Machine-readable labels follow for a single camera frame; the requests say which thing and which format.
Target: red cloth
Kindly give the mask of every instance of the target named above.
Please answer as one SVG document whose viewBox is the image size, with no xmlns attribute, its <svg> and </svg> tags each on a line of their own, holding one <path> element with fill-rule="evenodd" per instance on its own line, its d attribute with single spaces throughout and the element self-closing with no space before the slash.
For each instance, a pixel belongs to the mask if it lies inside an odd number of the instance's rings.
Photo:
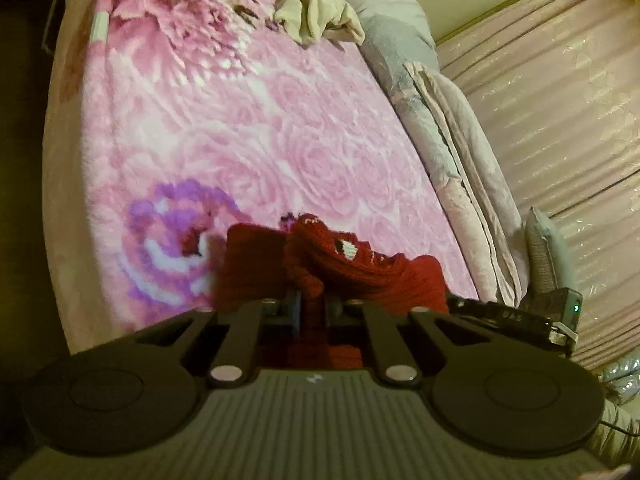
<svg viewBox="0 0 640 480">
<path fill-rule="evenodd" d="M 293 224 L 284 255 L 287 275 L 306 300 L 328 290 L 343 300 L 377 301 L 393 314 L 417 305 L 447 312 L 447 285 L 433 256 L 385 256 L 354 234 L 330 231 L 309 214 Z"/>
<path fill-rule="evenodd" d="M 275 349 L 270 357 L 277 355 L 279 362 L 268 365 L 362 366 L 357 349 L 327 344 L 324 292 L 343 300 L 377 301 L 393 314 L 417 305 L 447 311 L 442 268 L 433 256 L 409 260 L 404 254 L 376 253 L 356 235 L 332 232 L 309 214 L 300 216 L 289 233 L 249 224 L 229 229 L 216 285 L 217 311 L 233 311 L 247 300 L 282 298 L 290 286 L 303 294 L 301 341 Z"/>
</svg>

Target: pink floral blanket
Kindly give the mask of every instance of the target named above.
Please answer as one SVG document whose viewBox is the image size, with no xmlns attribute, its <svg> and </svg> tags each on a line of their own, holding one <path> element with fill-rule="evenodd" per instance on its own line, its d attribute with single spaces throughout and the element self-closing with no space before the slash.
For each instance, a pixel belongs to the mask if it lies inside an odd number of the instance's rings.
<svg viewBox="0 0 640 480">
<path fill-rule="evenodd" d="M 429 253 L 475 296 L 418 155 L 352 44 L 303 49 L 273 0 L 66 0 L 44 142 L 72 351 L 211 304 L 225 234 L 310 212 Z"/>
</svg>

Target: pillow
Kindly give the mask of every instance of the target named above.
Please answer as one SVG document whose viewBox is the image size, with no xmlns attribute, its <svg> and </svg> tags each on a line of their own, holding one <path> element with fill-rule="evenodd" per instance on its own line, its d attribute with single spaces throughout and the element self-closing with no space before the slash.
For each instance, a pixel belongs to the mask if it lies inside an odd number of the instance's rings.
<svg viewBox="0 0 640 480">
<path fill-rule="evenodd" d="M 566 286 L 577 290 L 569 247 L 554 223 L 542 211 L 532 207 L 525 234 L 533 292 L 544 294 Z"/>
<path fill-rule="evenodd" d="M 367 27 L 376 17 L 384 16 L 398 20 L 407 27 L 412 27 L 417 33 L 417 37 L 424 43 L 435 48 L 435 42 L 429 29 L 429 21 L 422 7 L 416 0 L 344 0 L 351 4 L 351 7 L 358 13 L 358 18 L 365 34 Z"/>
<path fill-rule="evenodd" d="M 404 67 L 407 61 L 418 61 L 439 70 L 435 49 L 424 41 L 415 27 L 403 20 L 378 14 L 364 22 L 360 20 L 360 25 L 365 34 L 365 41 L 360 47 L 362 57 L 392 102 L 396 93 L 414 88 L 414 82 Z"/>
</svg>

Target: pink curtain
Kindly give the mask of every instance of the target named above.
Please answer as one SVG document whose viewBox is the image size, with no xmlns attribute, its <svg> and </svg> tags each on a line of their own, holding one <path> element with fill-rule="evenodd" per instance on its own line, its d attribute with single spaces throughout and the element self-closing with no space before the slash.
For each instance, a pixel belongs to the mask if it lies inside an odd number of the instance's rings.
<svg viewBox="0 0 640 480">
<path fill-rule="evenodd" d="M 585 302 L 575 359 L 640 345 L 640 4 L 523 0 L 438 47 L 521 214 L 556 221 Z"/>
</svg>

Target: pink rose pattern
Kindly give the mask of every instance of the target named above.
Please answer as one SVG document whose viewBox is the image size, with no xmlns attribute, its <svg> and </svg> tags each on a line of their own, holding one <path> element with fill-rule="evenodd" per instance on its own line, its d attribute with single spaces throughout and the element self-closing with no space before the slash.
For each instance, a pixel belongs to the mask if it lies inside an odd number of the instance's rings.
<svg viewBox="0 0 640 480">
<path fill-rule="evenodd" d="M 317 214 L 388 254 L 433 254 L 449 287 L 475 297 L 418 155 L 357 48 L 302 49 L 269 22 L 273 4 L 97 0 L 110 19 L 87 49 L 82 157 L 119 327 L 209 304 L 229 226 L 277 228 L 288 212 Z"/>
</svg>

